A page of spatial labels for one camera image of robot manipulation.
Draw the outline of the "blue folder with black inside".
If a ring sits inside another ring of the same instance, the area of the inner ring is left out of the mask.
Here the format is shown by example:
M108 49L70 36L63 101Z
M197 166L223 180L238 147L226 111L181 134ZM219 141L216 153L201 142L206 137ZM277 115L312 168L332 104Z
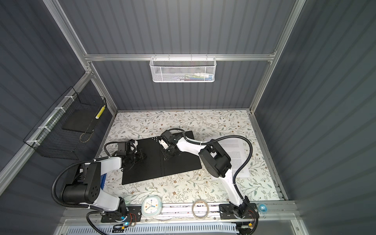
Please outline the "blue folder with black inside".
M123 168L122 185L156 179L173 174L184 173L202 168L200 158L183 152L170 159L163 154L163 147L157 137L137 140L137 150L146 158L135 164Z

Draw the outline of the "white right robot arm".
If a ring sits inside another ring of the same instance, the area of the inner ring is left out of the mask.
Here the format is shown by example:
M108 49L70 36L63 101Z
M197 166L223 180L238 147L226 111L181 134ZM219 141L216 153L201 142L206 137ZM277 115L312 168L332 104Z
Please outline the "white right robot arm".
M249 211L252 211L255 216L258 216L255 209L251 206L248 196L243 194L236 183L236 177L251 160L253 154L251 142L246 137L239 135L229 135L212 139L208 142L200 142L188 138L183 129L177 128L178 133L172 133L174 130L174 128L166 130L158 137L158 142L163 148L162 152L165 158L170 159L179 156L183 152L198 156L207 172L211 176L221 180L228 194L230 204L233 205L234 216L244 218ZM230 155L219 143L226 139L240 139L249 146L248 157L235 173L232 171Z

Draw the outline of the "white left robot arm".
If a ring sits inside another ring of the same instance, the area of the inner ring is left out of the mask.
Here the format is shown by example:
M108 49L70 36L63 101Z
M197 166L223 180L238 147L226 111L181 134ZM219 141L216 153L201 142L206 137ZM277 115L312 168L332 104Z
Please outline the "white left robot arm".
M102 213L127 216L128 209L124 199L106 193L103 190L104 181L107 173L125 167L131 170L136 163L146 159L146 155L137 147L136 140L109 142L103 147L105 157L68 167L59 174L66 174L66 178L61 195L53 193L55 201L64 207L86 207Z

